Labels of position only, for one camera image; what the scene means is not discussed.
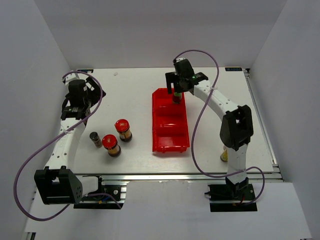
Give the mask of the green-label red sauce bottle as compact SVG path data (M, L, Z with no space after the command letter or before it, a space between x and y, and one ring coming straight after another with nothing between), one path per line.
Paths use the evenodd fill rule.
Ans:
M174 92L172 95L172 103L173 104L180 104L182 101L182 93Z

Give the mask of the yellow-label brown sauce bottle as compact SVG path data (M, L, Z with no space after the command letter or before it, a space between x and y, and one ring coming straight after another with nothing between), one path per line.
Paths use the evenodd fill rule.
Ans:
M228 161L228 150L227 148L223 149L223 152L220 155L220 160L223 162L227 162Z

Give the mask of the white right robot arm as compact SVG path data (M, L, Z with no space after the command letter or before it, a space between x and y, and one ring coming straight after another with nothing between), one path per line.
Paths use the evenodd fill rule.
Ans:
M222 197L236 200L249 185L246 154L254 134L252 111L223 95L202 72L196 73L186 58L173 60L174 71L165 75L168 93L190 92L202 100L221 120L219 137L227 153L225 192Z

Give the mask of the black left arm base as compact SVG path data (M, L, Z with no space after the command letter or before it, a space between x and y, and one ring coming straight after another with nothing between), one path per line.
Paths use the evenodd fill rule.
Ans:
M89 192L78 204L78 210L120 210L126 199L128 182L98 177L97 190Z

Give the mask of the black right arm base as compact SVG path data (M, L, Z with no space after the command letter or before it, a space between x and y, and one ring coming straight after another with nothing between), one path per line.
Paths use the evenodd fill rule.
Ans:
M257 204L252 202L256 196L252 184L232 195L226 184L210 184L204 196L209 199L212 213L257 212Z

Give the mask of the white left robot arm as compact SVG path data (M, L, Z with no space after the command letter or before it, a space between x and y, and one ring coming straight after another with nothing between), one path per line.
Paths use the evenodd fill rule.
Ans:
M46 205L78 204L87 194L99 200L106 193L97 176L79 177L72 170L81 136L93 113L91 108L99 107L106 93L90 75L81 79L77 72L69 73L63 83L68 93L62 103L61 136L54 141L45 167L34 174L36 187Z

